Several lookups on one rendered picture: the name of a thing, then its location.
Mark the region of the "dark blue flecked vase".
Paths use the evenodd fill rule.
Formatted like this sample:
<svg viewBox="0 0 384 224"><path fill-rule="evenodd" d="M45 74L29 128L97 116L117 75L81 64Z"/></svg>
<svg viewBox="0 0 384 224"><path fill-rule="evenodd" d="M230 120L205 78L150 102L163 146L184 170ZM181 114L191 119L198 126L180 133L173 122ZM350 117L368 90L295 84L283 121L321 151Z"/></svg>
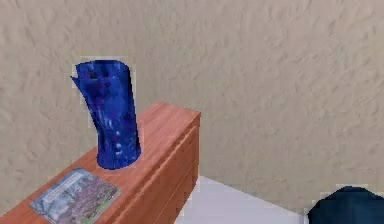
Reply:
<svg viewBox="0 0 384 224"><path fill-rule="evenodd" d="M141 154L130 68L119 60L93 60L75 66L71 77L82 94L98 134L97 163L124 168Z"/></svg>

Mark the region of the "brown wooden chest of drawers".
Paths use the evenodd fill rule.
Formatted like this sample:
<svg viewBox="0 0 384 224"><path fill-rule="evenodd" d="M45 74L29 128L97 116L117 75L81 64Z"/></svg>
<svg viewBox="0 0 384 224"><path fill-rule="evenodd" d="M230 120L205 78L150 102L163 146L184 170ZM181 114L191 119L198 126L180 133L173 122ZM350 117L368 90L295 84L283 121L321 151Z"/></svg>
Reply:
<svg viewBox="0 0 384 224"><path fill-rule="evenodd" d="M75 167L120 189L95 224L174 224L198 179L201 113L156 102L137 116L139 159L118 170L97 165L92 148L57 176L0 216L0 224L50 224L29 203Z"/></svg>

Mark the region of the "grey picture book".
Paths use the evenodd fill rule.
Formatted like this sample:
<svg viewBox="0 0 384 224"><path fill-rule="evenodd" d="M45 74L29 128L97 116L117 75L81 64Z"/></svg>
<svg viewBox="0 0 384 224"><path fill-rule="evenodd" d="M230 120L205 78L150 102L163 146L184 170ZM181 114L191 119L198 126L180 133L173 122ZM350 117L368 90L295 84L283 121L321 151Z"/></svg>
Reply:
<svg viewBox="0 0 384 224"><path fill-rule="evenodd" d="M120 189L82 168L74 168L29 203L51 224L94 224Z"/></svg>

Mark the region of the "dark blue round object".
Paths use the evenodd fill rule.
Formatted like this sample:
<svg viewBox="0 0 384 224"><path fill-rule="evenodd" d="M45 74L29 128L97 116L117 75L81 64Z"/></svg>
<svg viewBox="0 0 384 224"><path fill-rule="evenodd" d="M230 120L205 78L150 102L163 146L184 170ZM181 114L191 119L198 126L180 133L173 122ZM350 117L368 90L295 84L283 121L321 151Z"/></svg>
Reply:
<svg viewBox="0 0 384 224"><path fill-rule="evenodd" d="M345 186L316 202L307 217L308 224L384 224L384 197Z"/></svg>

